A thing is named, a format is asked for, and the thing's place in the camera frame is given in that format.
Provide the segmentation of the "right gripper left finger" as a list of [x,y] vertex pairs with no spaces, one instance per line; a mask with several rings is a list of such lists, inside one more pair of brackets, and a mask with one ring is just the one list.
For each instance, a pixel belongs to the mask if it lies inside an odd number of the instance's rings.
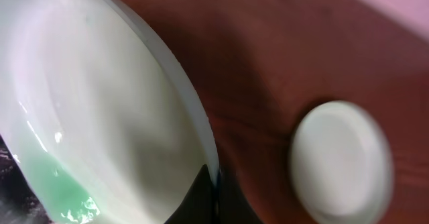
[[205,164],[166,224],[211,224],[214,203],[212,191],[212,181]]

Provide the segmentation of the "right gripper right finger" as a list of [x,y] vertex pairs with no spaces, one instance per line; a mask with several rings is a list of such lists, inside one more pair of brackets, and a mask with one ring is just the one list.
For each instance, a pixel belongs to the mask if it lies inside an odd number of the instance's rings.
[[263,223],[248,203],[233,173],[227,170],[220,170],[218,193],[218,223]]

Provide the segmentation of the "mint plate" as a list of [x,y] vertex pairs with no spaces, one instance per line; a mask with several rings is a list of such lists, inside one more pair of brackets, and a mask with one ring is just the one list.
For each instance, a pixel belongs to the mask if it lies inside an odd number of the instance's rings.
[[212,129],[176,57],[120,0],[1,0],[1,139],[53,223],[166,223]]
[[296,196],[317,223],[377,223],[393,191],[393,162],[377,122],[360,106],[330,101],[298,124],[290,148]]

